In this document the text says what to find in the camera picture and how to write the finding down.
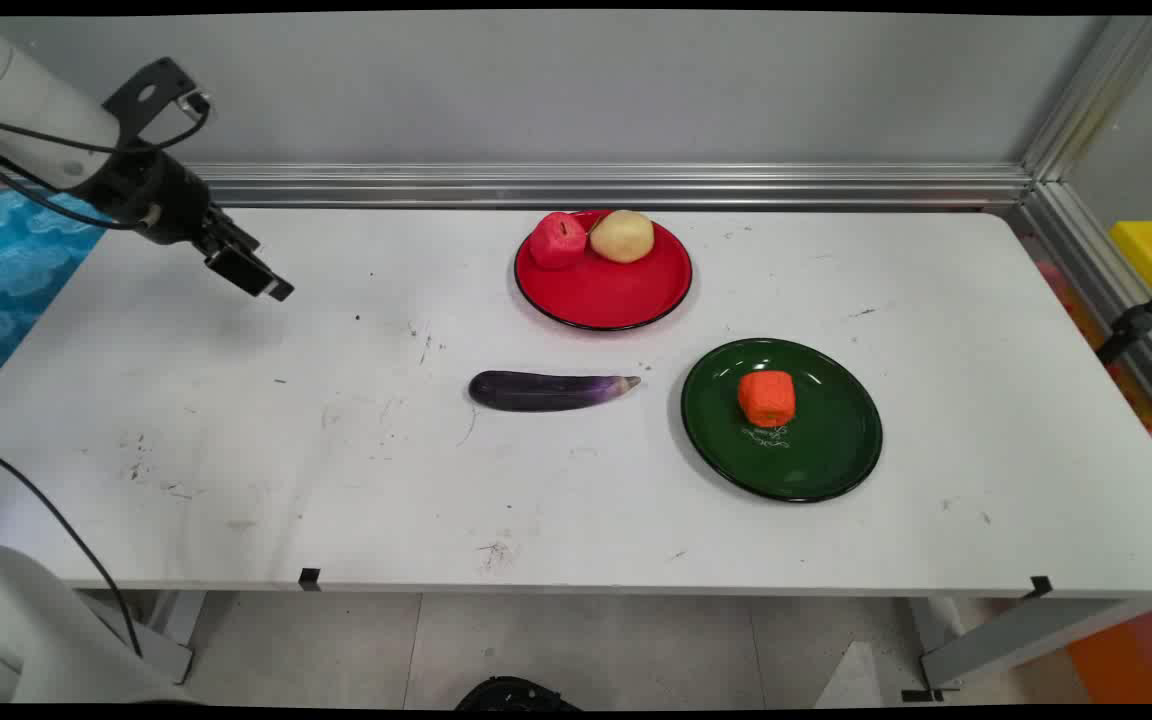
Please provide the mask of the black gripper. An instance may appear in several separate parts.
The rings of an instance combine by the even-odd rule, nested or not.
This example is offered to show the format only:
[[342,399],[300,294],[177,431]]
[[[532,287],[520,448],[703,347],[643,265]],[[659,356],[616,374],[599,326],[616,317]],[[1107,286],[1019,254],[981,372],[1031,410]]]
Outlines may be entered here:
[[78,184],[78,197],[115,223],[159,243],[192,243],[207,270],[247,295],[283,302],[294,286],[257,258],[260,242],[243,232],[223,209],[210,209],[209,187],[164,151],[120,152]]

